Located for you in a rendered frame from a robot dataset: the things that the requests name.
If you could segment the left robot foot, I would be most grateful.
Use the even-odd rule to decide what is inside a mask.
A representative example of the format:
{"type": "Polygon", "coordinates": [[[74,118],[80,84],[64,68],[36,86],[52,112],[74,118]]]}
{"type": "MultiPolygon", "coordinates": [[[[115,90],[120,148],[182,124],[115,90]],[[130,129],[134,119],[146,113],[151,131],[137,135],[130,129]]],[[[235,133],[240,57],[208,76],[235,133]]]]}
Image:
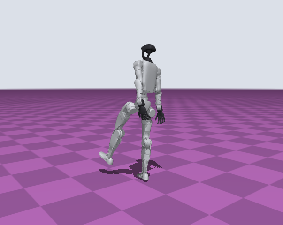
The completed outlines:
{"type": "Polygon", "coordinates": [[[99,152],[99,155],[102,157],[102,159],[104,159],[109,165],[112,165],[113,164],[113,159],[110,157],[110,158],[107,158],[107,154],[104,153],[104,152],[99,152]]]}

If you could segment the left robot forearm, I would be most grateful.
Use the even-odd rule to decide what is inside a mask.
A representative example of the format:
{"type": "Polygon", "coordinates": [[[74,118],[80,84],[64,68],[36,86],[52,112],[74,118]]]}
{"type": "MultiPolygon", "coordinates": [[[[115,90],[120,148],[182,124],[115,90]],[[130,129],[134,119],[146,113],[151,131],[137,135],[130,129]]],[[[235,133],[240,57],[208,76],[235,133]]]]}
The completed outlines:
{"type": "Polygon", "coordinates": [[[142,99],[144,100],[144,96],[143,96],[143,87],[141,85],[141,81],[139,79],[136,79],[134,81],[135,87],[136,87],[136,91],[137,91],[137,104],[141,105],[142,104],[142,99]]]}

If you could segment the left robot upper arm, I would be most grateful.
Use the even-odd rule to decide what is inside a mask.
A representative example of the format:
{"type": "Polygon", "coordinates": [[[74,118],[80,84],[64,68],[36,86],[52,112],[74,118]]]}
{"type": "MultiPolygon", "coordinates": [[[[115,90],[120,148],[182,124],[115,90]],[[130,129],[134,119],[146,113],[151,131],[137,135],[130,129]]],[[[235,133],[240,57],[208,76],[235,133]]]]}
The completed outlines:
{"type": "Polygon", "coordinates": [[[143,62],[141,60],[138,60],[133,63],[133,67],[135,69],[135,75],[137,79],[139,79],[141,81],[141,85],[143,85],[143,74],[142,74],[143,62]]]}

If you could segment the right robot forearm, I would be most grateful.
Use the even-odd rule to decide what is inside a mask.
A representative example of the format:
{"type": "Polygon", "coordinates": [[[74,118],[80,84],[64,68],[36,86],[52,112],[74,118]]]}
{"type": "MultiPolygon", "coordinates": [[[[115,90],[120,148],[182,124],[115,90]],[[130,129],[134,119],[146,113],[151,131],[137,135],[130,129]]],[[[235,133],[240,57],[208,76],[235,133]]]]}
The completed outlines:
{"type": "Polygon", "coordinates": [[[156,100],[155,104],[157,106],[157,110],[161,110],[161,94],[162,94],[161,91],[155,94],[155,100],[156,100]]]}

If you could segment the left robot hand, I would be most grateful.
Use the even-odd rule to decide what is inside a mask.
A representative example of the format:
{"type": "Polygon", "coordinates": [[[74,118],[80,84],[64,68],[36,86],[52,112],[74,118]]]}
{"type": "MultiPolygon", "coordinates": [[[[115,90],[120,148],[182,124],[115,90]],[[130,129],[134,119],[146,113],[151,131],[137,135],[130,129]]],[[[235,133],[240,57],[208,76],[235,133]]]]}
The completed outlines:
{"type": "Polygon", "coordinates": [[[142,101],[142,104],[141,105],[138,105],[139,108],[139,112],[138,112],[138,116],[142,118],[142,120],[148,120],[149,118],[151,118],[148,113],[147,113],[147,110],[146,108],[144,107],[144,101],[143,99],[141,100],[142,101]],[[147,118],[148,117],[148,118],[147,118]]]}

